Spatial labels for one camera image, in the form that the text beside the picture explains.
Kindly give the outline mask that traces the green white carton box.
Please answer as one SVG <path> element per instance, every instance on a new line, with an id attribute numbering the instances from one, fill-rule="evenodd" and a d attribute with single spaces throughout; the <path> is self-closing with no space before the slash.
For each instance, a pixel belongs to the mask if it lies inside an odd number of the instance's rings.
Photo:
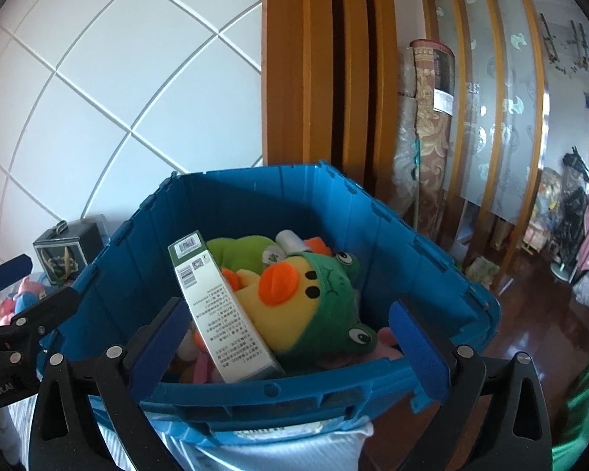
<path id="1" fill-rule="evenodd" d="M 206 354 L 227 384 L 274 378 L 282 367 L 235 296 L 232 283 L 193 232 L 168 247 L 174 272 Z"/>

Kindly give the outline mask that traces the yellow duck frog-hat plush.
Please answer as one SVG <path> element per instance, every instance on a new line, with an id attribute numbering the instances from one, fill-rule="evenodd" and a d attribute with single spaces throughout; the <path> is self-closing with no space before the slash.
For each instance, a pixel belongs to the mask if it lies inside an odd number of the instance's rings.
<path id="1" fill-rule="evenodd" d="M 305 369 L 362 356 L 377 346 L 377 333 L 359 318 L 352 285 L 359 276 L 359 260 L 351 253 L 293 253 L 260 274 L 221 271 L 255 330 L 285 368 Z"/>

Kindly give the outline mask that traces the blue dress pig plush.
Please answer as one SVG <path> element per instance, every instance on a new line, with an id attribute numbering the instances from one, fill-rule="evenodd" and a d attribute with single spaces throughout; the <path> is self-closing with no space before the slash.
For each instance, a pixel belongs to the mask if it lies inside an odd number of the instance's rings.
<path id="1" fill-rule="evenodd" d="M 53 294 L 57 288 L 40 279 L 25 276 L 12 294 L 6 294 L 0 302 L 0 327 L 11 324 L 15 315 L 24 312 L 38 301 Z"/>

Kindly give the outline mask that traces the dark gift box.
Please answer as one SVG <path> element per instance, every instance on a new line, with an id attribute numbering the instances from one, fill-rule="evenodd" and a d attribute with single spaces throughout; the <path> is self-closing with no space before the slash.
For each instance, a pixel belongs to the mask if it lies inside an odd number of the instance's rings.
<path id="1" fill-rule="evenodd" d="M 73 221 L 60 220 L 33 243 L 46 277 L 54 286 L 74 281 L 108 243 L 102 215 Z"/>

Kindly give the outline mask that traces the blue plastic storage crate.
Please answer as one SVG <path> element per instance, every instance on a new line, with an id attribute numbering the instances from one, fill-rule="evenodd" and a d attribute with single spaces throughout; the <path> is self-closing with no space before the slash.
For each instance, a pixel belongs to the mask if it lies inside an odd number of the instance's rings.
<path id="1" fill-rule="evenodd" d="M 384 327 L 398 301 L 457 345 L 481 351 L 496 334 L 501 309 L 487 289 L 387 205 L 320 163 L 164 180 L 78 276 L 79 309 L 44 346 L 78 361 L 125 345 L 181 292 L 168 248 L 192 232 L 272 237 L 281 230 L 318 236 L 359 259 L 360 314 L 371 327 Z M 348 431 L 403 399 L 415 411 L 429 404 L 406 360 L 379 360 L 272 382 L 161 383 L 142 407 L 158 432 L 215 447 Z"/>

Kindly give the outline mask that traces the green plush toy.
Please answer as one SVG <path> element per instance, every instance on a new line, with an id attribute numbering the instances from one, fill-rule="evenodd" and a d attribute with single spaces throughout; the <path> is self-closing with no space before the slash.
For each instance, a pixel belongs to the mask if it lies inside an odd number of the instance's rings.
<path id="1" fill-rule="evenodd" d="M 206 244 L 218 267 L 233 272 L 249 270 L 262 274 L 285 256 L 275 241 L 262 235 L 219 237 L 208 240 Z"/>

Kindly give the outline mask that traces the grey cardboard tube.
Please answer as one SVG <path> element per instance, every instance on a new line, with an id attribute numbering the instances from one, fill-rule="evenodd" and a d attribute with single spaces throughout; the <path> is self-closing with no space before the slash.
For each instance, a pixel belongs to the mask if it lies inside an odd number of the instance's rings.
<path id="1" fill-rule="evenodd" d="M 275 242 L 283 249 L 286 255 L 311 252 L 311 248 L 291 230 L 283 230 L 275 236 Z"/>

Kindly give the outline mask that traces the orange plush toy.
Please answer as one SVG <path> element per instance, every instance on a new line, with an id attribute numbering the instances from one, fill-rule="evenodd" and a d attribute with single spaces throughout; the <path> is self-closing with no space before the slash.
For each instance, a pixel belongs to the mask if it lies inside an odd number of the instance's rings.
<path id="1" fill-rule="evenodd" d="M 316 253 L 324 256 L 332 256 L 332 249 L 319 236 L 304 239 L 303 243 L 306 249 L 311 253 Z"/>

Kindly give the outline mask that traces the rolled patterned carpet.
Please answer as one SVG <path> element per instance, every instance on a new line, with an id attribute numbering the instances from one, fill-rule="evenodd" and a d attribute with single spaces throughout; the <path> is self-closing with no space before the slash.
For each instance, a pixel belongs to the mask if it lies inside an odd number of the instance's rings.
<path id="1" fill-rule="evenodd" d="M 434 239 L 444 211 L 444 179 L 454 111 L 455 57 L 445 44 L 414 39 L 400 54 L 391 207 L 413 214 Z"/>

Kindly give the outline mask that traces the wooden door frame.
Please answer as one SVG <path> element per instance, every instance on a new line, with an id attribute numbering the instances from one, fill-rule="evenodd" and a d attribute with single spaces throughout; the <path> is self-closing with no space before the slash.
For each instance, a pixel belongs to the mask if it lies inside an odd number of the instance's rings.
<path id="1" fill-rule="evenodd" d="M 399 109 L 395 0 L 263 0 L 263 160 L 326 161 L 381 200 Z"/>

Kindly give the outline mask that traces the glass partition wooden frame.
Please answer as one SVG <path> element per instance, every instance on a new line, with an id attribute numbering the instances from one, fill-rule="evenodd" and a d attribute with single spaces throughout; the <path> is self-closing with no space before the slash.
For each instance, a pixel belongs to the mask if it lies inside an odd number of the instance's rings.
<path id="1" fill-rule="evenodd" d="M 498 228 L 512 267 L 536 196 L 549 97 L 533 0 L 422 0 L 426 36 L 454 55 L 443 220 L 437 241 L 463 266 Z"/>

